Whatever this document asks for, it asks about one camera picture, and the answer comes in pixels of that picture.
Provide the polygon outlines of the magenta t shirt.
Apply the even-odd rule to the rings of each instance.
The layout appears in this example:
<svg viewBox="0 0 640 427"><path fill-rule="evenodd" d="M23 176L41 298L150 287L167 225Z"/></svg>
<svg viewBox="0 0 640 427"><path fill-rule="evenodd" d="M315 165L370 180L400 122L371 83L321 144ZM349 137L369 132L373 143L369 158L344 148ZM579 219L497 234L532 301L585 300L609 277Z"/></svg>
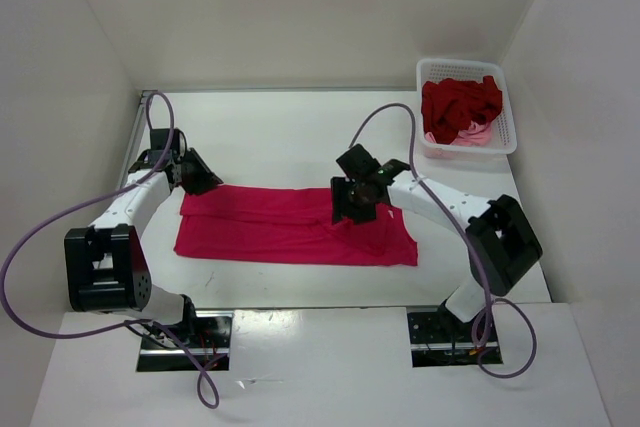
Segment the magenta t shirt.
<svg viewBox="0 0 640 427"><path fill-rule="evenodd" d="M418 246L401 211L376 207L376 219L332 222L328 188L222 185L184 196L174 252L182 257L335 266L418 265Z"/></svg>

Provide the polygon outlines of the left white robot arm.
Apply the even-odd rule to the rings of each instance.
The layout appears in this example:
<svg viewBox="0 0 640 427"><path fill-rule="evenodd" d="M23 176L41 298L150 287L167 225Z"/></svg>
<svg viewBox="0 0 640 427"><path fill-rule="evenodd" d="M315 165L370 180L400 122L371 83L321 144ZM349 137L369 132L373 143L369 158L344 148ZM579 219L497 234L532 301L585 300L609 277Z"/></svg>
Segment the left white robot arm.
<svg viewBox="0 0 640 427"><path fill-rule="evenodd" d="M76 312L157 322L169 340L185 347L200 332L195 306L188 296L154 285L141 236L174 190L201 195L223 181L187 146L181 130L152 129L149 140L104 213L64 238L69 301Z"/></svg>

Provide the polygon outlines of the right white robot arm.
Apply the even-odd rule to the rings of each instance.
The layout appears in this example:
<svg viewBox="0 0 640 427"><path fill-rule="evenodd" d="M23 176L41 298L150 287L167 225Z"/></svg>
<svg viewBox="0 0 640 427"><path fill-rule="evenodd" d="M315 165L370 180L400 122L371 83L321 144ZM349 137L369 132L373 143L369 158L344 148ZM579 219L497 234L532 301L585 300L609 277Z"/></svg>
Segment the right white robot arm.
<svg viewBox="0 0 640 427"><path fill-rule="evenodd" d="M410 164L384 164L360 144L337 159L344 175L331 179L332 221L372 222L384 205L412 213L461 235L470 273L441 304L439 329L460 340L487 301L507 295L543 254L520 203L473 196L420 175Z"/></svg>

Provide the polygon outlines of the dark red t shirt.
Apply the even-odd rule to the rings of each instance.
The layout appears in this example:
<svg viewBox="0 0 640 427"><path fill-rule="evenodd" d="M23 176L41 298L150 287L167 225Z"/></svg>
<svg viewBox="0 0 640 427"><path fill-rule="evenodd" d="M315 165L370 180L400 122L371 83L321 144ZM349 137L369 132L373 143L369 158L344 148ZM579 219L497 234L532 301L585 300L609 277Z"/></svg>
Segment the dark red t shirt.
<svg viewBox="0 0 640 427"><path fill-rule="evenodd" d="M471 122L490 124L503 111L503 93L492 76L480 82L446 78L427 81L421 91L424 134L443 124L465 130Z"/></svg>

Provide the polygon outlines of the light pink t shirt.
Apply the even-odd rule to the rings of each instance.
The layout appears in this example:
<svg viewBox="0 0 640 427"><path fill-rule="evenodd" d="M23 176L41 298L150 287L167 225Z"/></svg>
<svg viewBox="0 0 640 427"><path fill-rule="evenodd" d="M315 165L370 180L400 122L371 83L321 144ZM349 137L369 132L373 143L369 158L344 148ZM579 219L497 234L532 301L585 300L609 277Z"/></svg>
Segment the light pink t shirt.
<svg viewBox="0 0 640 427"><path fill-rule="evenodd" d="M435 132L426 132L424 139L441 145L482 147L491 141L492 127L490 124L471 122L467 129L458 130L456 126L443 124L438 126Z"/></svg>

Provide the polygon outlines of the white plastic basket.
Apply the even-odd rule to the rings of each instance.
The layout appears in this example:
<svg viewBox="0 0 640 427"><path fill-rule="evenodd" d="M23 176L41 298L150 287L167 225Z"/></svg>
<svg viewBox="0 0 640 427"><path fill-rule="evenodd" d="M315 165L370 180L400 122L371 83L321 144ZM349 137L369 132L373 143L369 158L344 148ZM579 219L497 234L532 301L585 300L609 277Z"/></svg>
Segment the white plastic basket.
<svg viewBox="0 0 640 427"><path fill-rule="evenodd" d="M416 85L424 156L488 161L516 150L513 114L499 66L424 58L416 65Z"/></svg>

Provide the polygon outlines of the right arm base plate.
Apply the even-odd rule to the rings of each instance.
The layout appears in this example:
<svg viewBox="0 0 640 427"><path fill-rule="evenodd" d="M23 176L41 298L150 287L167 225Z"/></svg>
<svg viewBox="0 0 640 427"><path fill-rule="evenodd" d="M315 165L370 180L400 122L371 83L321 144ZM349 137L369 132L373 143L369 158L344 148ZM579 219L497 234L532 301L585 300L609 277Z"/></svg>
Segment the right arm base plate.
<svg viewBox="0 0 640 427"><path fill-rule="evenodd" d="M461 323L438 307L408 308L406 317L414 368L474 365L480 354L485 354L485 364L503 363L495 328L487 346L476 348L472 324Z"/></svg>

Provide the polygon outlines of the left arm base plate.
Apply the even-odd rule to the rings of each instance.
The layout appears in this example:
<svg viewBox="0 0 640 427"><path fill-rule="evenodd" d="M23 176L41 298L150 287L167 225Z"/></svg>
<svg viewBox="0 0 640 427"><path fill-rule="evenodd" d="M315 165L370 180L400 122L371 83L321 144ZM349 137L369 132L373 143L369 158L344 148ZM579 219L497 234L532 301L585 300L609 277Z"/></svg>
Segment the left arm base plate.
<svg viewBox="0 0 640 427"><path fill-rule="evenodd" d="M232 311L196 311L192 327L170 326L169 330L208 371L228 371L233 327ZM140 373L196 371L174 340L156 327L139 330L140 347L136 371Z"/></svg>

